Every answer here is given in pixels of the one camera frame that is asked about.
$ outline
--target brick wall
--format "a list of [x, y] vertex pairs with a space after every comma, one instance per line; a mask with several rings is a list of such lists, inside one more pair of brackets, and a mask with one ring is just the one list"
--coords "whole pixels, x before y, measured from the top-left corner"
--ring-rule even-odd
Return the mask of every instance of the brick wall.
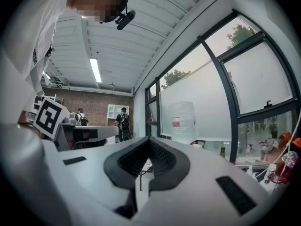
[[[46, 96], [56, 96], [63, 98], [63, 105], [70, 112], [77, 112], [78, 108], [83, 108], [84, 114], [89, 120], [89, 126], [106, 126], [108, 105], [127, 105], [130, 107], [130, 127], [133, 134], [134, 99], [132, 97], [115, 96], [100, 93], [79, 92], [64, 89], [43, 88]], [[114, 119], [108, 120], [108, 126], [115, 125]]]

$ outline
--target headset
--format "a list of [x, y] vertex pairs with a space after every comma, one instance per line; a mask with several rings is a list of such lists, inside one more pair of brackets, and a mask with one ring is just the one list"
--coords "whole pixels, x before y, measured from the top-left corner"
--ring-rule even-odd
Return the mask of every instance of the headset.
[[117, 11], [117, 14], [115, 16], [106, 16], [105, 17], [105, 21], [99, 22], [100, 24], [102, 23], [109, 23], [112, 22], [113, 20], [115, 20], [117, 17], [119, 17], [115, 23], [118, 24], [117, 25], [117, 29], [118, 30], [122, 30], [124, 29], [125, 26], [127, 26], [134, 18], [136, 15], [136, 12], [131, 10], [129, 12], [127, 12], [127, 3], [128, 0], [121, 0], [121, 6], [119, 11]]

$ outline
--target window frame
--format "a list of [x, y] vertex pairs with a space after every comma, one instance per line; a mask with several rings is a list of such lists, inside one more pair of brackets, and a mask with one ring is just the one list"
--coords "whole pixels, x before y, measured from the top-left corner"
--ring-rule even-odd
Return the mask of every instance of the window frame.
[[[255, 26], [257, 26], [260, 31], [256, 34], [252, 35], [251, 37], [247, 38], [243, 42], [239, 43], [238, 45], [232, 47], [231, 49], [225, 51], [219, 56], [215, 56], [213, 51], [209, 48], [205, 40], [209, 38], [211, 35], [213, 35], [215, 32], [217, 32], [219, 29], [224, 27], [227, 23], [232, 21], [238, 16], [243, 16], [246, 20], [253, 23]], [[231, 79], [229, 77], [229, 74], [224, 66], [224, 63], [232, 60], [233, 58], [247, 52], [251, 48], [266, 42], [267, 45], [271, 48], [275, 56], [277, 57], [278, 61], [280, 62], [287, 81], [289, 82], [290, 89], [292, 91], [293, 98], [288, 99], [282, 103], [275, 104], [257, 111], [241, 114], [239, 110], [238, 105], [238, 99], [234, 90], [234, 86], [231, 83]], [[288, 63], [285, 55], [279, 48], [279, 46], [275, 43], [275, 41], [252, 19], [248, 18], [244, 14], [240, 13], [239, 11], [233, 9], [232, 13], [227, 15], [225, 18], [223, 18], [221, 21], [219, 21], [217, 24], [212, 26], [211, 29], [209, 29], [207, 32], [205, 32], [203, 35], [200, 35], [196, 38], [196, 41], [194, 41], [188, 48], [186, 48], [155, 80], [150, 84], [150, 86], [146, 89], [146, 94], [148, 95], [148, 98], [150, 98], [150, 88], [155, 84], [156, 85], [156, 96], [154, 97], [157, 101], [157, 122], [156, 125], [158, 127], [158, 137], [163, 137], [161, 135], [161, 121], [160, 121], [160, 79], [169, 72], [173, 67], [175, 67], [184, 57], [186, 57], [192, 50], [194, 50], [197, 46], [202, 44], [209, 54], [213, 64], [215, 65], [215, 68], [221, 78], [223, 87], [225, 89], [228, 105], [229, 105], [229, 111], [230, 111], [230, 121], [231, 121], [231, 152], [230, 152], [230, 162], [235, 163], [236, 155], [237, 155], [237, 145], [238, 145], [238, 125], [242, 123], [252, 122], [252, 121], [259, 121], [263, 120], [275, 115], [283, 114], [288, 111], [292, 111], [296, 109], [297, 116], [299, 116], [300, 112], [300, 101], [301, 101], [301, 95], [300, 90], [298, 87], [298, 83], [296, 80], [296, 77], [293, 73], [293, 70]], [[151, 102], [146, 97], [146, 106], [150, 104]]]

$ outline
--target ceiling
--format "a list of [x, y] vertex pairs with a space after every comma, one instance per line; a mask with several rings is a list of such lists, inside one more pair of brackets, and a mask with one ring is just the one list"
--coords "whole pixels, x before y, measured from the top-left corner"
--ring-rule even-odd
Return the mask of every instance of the ceiling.
[[[129, 0], [135, 19], [122, 31], [71, 11], [56, 24], [47, 73], [63, 86], [132, 93], [133, 87], [171, 31], [200, 0]], [[89, 59], [97, 58], [102, 83]]]

